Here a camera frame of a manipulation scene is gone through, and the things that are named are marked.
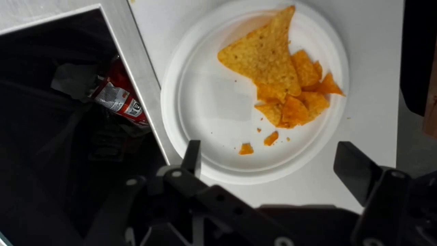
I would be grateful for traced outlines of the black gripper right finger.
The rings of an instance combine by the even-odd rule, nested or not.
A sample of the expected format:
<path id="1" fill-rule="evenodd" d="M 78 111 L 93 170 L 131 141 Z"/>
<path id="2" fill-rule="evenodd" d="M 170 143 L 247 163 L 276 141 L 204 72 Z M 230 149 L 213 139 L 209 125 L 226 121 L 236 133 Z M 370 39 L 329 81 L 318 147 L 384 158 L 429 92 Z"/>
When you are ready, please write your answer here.
<path id="1" fill-rule="evenodd" d="M 384 170 L 350 141 L 338 144 L 333 171 L 353 195 L 365 207 Z"/>

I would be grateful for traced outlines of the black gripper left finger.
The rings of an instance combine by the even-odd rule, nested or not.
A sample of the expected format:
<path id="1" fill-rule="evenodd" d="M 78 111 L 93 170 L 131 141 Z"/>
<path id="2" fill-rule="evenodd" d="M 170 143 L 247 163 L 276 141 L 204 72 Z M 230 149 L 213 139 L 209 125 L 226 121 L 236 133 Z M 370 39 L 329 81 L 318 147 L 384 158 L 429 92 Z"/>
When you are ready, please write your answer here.
<path id="1" fill-rule="evenodd" d="M 189 174 L 196 174 L 200 166 L 200 156 L 201 156 L 201 141 L 191 140 L 187 145 L 187 149 L 182 162 L 182 170 Z"/>

